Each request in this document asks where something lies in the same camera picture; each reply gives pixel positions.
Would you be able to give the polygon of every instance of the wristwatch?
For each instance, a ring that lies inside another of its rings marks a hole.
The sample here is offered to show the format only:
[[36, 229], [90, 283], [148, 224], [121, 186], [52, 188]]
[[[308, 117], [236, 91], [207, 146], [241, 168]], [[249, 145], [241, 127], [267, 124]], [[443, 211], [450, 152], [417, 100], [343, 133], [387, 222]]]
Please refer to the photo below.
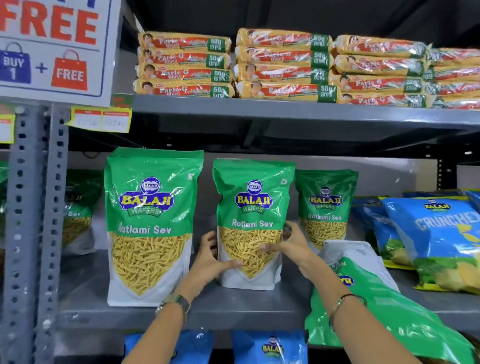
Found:
[[183, 297], [181, 294], [171, 294], [168, 296], [165, 301], [163, 301], [156, 309], [155, 316], [161, 311], [161, 309], [168, 303], [176, 303], [180, 305], [183, 311], [183, 324], [187, 322], [187, 314], [190, 310], [190, 304], [188, 303], [187, 299]]

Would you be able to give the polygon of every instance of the hand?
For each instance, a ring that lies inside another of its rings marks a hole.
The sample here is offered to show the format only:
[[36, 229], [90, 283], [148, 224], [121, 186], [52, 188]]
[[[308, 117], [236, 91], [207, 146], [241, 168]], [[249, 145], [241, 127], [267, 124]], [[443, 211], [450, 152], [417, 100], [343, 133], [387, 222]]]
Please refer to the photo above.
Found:
[[235, 269], [242, 266], [241, 260], [227, 260], [219, 262], [216, 259], [216, 232], [210, 231], [200, 242], [200, 250], [185, 279], [175, 290], [175, 294], [181, 294], [189, 303], [197, 297], [203, 288], [227, 269]]
[[300, 230], [296, 222], [285, 221], [285, 224], [292, 229], [291, 234], [284, 232], [284, 238], [287, 240], [278, 244], [260, 244], [260, 250], [263, 252], [282, 252], [299, 266], [300, 272], [306, 279], [310, 279], [309, 270], [312, 262], [321, 259], [308, 246], [305, 235]]

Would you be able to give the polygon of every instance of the forearm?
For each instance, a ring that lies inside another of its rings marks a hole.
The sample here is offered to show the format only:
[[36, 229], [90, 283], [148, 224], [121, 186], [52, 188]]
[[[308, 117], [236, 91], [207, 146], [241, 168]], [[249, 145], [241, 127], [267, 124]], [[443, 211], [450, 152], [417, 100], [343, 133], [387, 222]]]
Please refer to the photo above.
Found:
[[[330, 317], [340, 297], [351, 292], [319, 257], [312, 259], [308, 270]], [[343, 301], [333, 327], [353, 364], [420, 363], [355, 297]]]
[[183, 325], [183, 311], [166, 304], [122, 364], [168, 364]]

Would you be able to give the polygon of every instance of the bracelet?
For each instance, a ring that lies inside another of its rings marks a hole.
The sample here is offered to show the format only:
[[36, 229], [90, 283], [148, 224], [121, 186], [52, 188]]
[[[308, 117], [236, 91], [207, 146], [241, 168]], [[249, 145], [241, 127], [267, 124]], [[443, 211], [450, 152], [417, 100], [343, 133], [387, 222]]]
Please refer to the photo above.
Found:
[[328, 320], [328, 326], [332, 329], [333, 332], [335, 332], [335, 330], [333, 329], [333, 320], [335, 318], [335, 314], [337, 313], [338, 309], [340, 308], [340, 306], [342, 305], [343, 301], [349, 297], [349, 296], [353, 296], [353, 297], [357, 297], [359, 300], [362, 300], [363, 301], [363, 305], [365, 307], [367, 307], [367, 300], [362, 297], [362, 296], [358, 296], [356, 294], [353, 294], [353, 293], [347, 293], [347, 294], [344, 294], [342, 297], [340, 297], [340, 299], [338, 300], [338, 302], [336, 303], [336, 306], [335, 308], [333, 309], [333, 312], [332, 314], [330, 315], [330, 318]]

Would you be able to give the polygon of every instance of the blue shopping bag icon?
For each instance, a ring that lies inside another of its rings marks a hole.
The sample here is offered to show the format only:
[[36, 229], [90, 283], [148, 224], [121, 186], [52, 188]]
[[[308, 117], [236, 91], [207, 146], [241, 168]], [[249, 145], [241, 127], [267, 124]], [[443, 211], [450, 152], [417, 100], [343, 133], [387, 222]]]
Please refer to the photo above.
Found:
[[[19, 52], [8, 50], [16, 45]], [[24, 53], [22, 46], [16, 42], [9, 43], [5, 50], [0, 50], [0, 81], [29, 84], [32, 82], [30, 55]]]

